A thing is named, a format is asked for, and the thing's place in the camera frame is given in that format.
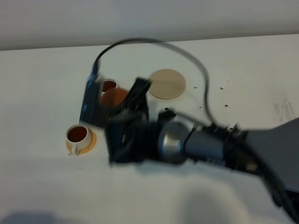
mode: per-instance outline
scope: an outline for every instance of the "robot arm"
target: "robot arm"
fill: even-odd
[[[264,180],[274,203],[283,207],[299,224],[299,119],[271,130],[227,130],[212,124],[189,129],[173,118],[182,114],[166,111],[156,122],[149,122],[145,93],[150,81],[138,78],[126,99],[116,108],[99,105],[101,83],[97,82],[99,59],[111,48],[128,42],[151,42],[189,59],[202,72],[205,81],[204,102],[207,115],[215,123],[208,106],[208,72],[194,56],[169,43],[149,38],[131,38],[107,47],[96,58],[87,81],[80,121],[105,129],[110,163],[155,160],[181,164],[202,161],[240,172],[258,175]]]

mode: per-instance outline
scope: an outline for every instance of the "white cup with tea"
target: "white cup with tea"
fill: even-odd
[[[118,84],[114,79],[106,78],[103,80],[102,95],[108,90],[118,88]]]
[[[66,132],[66,140],[71,146],[72,155],[79,155],[80,150],[92,142],[92,135],[84,125],[73,125]]]

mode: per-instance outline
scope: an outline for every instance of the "round wooden disc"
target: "round wooden disc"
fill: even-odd
[[[92,129],[89,128],[88,130],[92,134],[92,142],[86,148],[81,149],[79,151],[79,155],[88,153],[90,150],[93,149],[95,143],[97,142],[97,136],[96,136],[96,134],[92,131]],[[72,153],[71,153],[71,145],[67,141],[65,143],[66,143],[66,147],[67,147],[68,151],[70,152],[69,155],[72,155]]]
[[[160,99],[173,99],[181,95],[186,88],[184,76],[172,69],[155,71],[149,79],[152,85],[149,92]]]

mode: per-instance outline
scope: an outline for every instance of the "orange ball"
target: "orange ball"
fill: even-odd
[[[100,98],[100,104],[107,107],[115,107],[127,97],[128,91],[122,88],[110,89]]]

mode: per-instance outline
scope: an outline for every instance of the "wire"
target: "wire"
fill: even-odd
[[[231,142],[241,148],[244,152],[246,152],[249,156],[253,157],[258,164],[259,167],[261,167],[263,171],[263,177],[266,180],[266,182],[275,188],[276,193],[280,197],[280,202],[282,204],[282,207],[285,209],[285,211],[290,215],[290,217],[299,224],[299,216],[297,211],[295,210],[294,206],[292,205],[287,193],[285,192],[285,189],[283,187],[283,183],[281,180],[277,177],[274,171],[255,153],[255,151],[246,144],[243,140],[240,140],[238,138],[231,138]]]
[[[130,43],[130,42],[141,42],[141,43],[154,43],[157,45],[160,45],[162,47],[168,48],[170,50],[173,50],[175,52],[177,52],[178,54],[184,56],[185,58],[189,59],[191,62],[193,62],[193,64],[201,71],[202,76],[204,78],[205,81],[205,87],[204,87],[204,105],[205,105],[205,111],[206,114],[208,116],[208,118],[211,120],[212,123],[217,124],[216,119],[214,118],[214,116],[212,115],[209,103],[208,103],[208,97],[209,97],[209,89],[210,89],[210,79],[209,79],[209,74],[207,69],[205,68],[205,66],[193,55],[191,55],[190,53],[188,53],[187,51],[173,45],[167,42],[163,42],[157,39],[153,39],[153,38],[143,38],[143,37],[136,37],[136,38],[128,38],[128,39],[124,39],[121,41],[118,41],[110,46],[108,46],[106,49],[104,49],[95,59],[95,62],[93,64],[93,67],[98,67],[98,61],[100,60],[100,58],[110,49],[114,48],[117,45],[120,44],[124,44],[124,43]]]

